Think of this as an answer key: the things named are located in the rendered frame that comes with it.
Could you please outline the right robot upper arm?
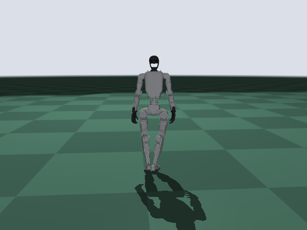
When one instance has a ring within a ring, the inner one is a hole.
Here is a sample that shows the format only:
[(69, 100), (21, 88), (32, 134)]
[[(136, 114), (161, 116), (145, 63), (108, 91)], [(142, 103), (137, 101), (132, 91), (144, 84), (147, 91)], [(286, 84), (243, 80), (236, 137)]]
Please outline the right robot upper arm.
[(166, 85), (166, 88), (167, 88), (166, 94), (167, 94), (167, 96), (170, 96), (170, 95), (172, 95), (170, 75), (168, 73), (163, 73), (163, 78), (166, 80), (165, 81), (165, 85)]

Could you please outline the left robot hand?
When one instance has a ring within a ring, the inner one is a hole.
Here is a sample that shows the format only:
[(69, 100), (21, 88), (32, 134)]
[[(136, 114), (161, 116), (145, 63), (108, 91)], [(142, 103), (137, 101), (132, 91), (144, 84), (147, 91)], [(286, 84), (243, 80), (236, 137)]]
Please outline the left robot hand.
[[(133, 107), (132, 108), (132, 115), (131, 115), (131, 121), (134, 123), (134, 124), (137, 124), (137, 122), (136, 122), (136, 118), (137, 118), (137, 116), (136, 116), (136, 112), (137, 111), (135, 111), (135, 107)], [(137, 118), (137, 120), (138, 120), (138, 118)]]

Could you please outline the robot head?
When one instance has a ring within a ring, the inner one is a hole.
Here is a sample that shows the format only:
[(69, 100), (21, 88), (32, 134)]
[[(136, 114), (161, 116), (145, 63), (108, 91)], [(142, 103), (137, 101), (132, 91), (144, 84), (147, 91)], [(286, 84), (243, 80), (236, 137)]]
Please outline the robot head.
[(159, 66), (159, 58), (157, 56), (151, 56), (149, 58), (149, 63), (150, 63), (150, 67), (152, 63), (153, 64), (157, 63), (158, 64), (157, 67), (151, 67), (151, 71), (157, 71), (157, 68)]

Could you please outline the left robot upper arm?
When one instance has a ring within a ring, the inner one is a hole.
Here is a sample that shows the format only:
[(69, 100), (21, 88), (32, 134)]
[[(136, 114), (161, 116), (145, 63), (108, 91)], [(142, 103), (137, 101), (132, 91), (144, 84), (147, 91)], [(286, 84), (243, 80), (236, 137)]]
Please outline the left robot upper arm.
[(138, 75), (138, 80), (137, 80), (137, 91), (136, 91), (136, 96), (141, 96), (142, 95), (142, 84), (143, 84), (143, 80), (145, 73), (141, 73)]

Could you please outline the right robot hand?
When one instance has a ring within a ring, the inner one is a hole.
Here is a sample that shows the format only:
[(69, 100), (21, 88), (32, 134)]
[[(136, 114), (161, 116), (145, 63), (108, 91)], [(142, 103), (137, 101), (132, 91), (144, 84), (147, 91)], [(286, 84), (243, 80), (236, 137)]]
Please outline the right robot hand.
[(174, 122), (175, 116), (176, 116), (175, 112), (176, 112), (176, 108), (173, 106), (173, 107), (172, 107), (172, 111), (171, 111), (171, 113), (172, 113), (172, 117), (171, 117), (171, 119), (170, 119), (171, 122), (170, 122), (169, 124), (171, 124), (171, 123)]

